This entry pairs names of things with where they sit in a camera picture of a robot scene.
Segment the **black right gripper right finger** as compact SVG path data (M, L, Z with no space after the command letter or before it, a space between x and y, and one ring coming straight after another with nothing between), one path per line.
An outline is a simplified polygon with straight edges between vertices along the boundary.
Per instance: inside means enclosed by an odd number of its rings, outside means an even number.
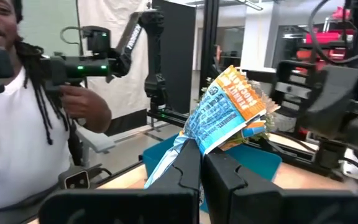
M283 189L223 152L201 179L211 224L358 224L358 191Z

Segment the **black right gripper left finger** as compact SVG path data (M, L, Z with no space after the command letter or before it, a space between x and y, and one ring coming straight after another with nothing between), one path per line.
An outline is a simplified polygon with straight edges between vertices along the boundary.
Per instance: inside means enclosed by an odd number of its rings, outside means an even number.
M39 224L199 224L201 158L190 139L146 189L59 191L41 206Z

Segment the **peanut butter chocolate granola bar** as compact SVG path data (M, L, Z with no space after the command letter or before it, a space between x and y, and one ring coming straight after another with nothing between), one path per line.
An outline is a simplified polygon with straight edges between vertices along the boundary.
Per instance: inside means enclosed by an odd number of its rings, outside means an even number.
M178 157L187 140L194 140L202 156L214 148L225 150L246 138L267 132L266 115L280 106L254 82L234 66L229 66L215 78L203 94L196 109L185 122L173 146L166 151L149 175L144 187L150 187Z

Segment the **blue plastic bin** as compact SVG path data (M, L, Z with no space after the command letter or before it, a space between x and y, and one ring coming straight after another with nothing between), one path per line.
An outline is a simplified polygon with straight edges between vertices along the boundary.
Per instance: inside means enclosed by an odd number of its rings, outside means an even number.
M214 222L226 222L235 210L243 211L247 193L272 180L281 159L245 145L223 152L219 148L201 158L199 208Z

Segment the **red tool cart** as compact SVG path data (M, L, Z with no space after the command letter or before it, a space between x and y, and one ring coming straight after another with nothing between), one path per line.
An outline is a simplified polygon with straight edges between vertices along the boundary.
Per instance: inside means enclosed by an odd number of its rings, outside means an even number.
M353 38L357 35L357 28L351 21L351 10L338 7L335 12L325 18L324 25L314 25L313 31L323 53L331 60L348 58L353 48ZM316 52L309 33L298 44L295 60L309 62L321 70L327 64Z

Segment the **grey stool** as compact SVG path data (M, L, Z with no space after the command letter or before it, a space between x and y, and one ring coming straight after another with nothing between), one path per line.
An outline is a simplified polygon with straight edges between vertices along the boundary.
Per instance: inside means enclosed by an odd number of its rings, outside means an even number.
M90 150L97 154L107 154L116 146L116 143L105 134L94 133L84 127L77 127L76 134L82 143L82 166L84 167L90 166Z

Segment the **white hanging sheet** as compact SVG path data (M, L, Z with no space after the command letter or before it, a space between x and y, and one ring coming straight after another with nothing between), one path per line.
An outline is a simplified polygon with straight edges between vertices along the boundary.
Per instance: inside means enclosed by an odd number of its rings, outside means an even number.
M115 47L124 32L130 15L144 11L148 0L78 0L80 24L100 26L111 31ZM142 30L132 51L130 72L106 83L103 77L89 77L88 88L107 102L112 118L118 118L149 107L144 82L149 73L147 33Z

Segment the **person's hand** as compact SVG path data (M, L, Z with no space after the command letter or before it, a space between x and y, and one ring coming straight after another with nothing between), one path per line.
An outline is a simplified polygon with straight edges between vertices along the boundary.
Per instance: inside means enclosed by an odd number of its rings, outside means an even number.
M62 105L72 118L86 120L84 127L94 133L104 133L111 123L111 110L98 94L87 88L62 85Z

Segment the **black standing panel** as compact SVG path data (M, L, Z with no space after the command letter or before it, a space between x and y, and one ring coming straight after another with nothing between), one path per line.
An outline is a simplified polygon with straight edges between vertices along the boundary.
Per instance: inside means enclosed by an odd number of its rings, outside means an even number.
M164 15L162 74L168 102L180 113L190 110L196 8L167 0L153 0Z

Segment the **person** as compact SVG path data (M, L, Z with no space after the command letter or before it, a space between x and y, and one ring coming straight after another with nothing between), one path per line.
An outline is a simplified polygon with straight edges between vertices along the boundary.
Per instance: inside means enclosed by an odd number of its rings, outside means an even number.
M14 68L0 93L0 211L29 205L57 188L70 168L74 121L62 93L45 91L44 51L25 43L18 25L22 0L0 0L0 47Z

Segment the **black vertical frame post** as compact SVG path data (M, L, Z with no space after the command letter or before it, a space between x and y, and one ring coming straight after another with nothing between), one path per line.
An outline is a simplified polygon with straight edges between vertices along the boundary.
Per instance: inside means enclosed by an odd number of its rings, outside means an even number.
M200 90L207 87L206 79L213 76L214 45L216 43L216 29L218 26L219 0L204 0L203 43L201 51Z

